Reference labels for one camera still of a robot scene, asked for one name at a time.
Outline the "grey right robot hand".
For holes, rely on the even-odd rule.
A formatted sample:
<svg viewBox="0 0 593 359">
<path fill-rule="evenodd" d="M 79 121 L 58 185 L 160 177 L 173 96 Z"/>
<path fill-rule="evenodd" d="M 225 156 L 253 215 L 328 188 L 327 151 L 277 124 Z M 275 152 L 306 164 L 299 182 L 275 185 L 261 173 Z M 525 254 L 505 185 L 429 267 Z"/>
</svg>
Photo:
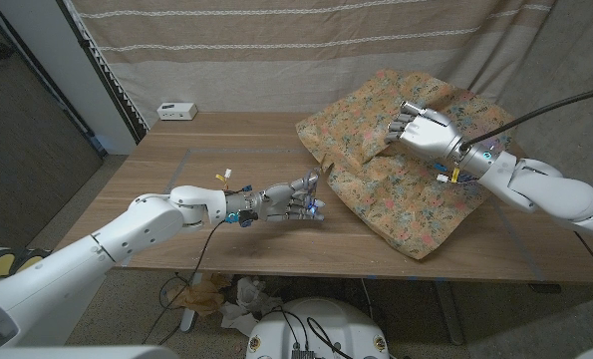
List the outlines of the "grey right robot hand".
<svg viewBox="0 0 593 359">
<path fill-rule="evenodd" d="M 461 170 L 482 177 L 504 152 L 495 152 L 483 145 L 466 145 L 454 121 L 432 109 L 402 101 L 400 113 L 388 125 L 385 143 L 406 145 L 413 152 L 429 159 L 451 160 Z"/>
</svg>

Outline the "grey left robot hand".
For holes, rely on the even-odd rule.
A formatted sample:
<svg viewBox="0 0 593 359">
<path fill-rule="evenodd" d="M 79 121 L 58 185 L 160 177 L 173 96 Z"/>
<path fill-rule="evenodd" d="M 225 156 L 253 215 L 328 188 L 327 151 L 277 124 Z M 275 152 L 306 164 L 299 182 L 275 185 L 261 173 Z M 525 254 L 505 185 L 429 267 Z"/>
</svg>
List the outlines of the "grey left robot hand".
<svg viewBox="0 0 593 359">
<path fill-rule="evenodd" d="M 225 192 L 225 222 L 247 227 L 256 220 L 320 220 L 325 202 L 316 194 L 320 171 L 313 169 L 292 182 L 276 183 L 254 191 L 247 186 L 239 191 Z"/>
</svg>

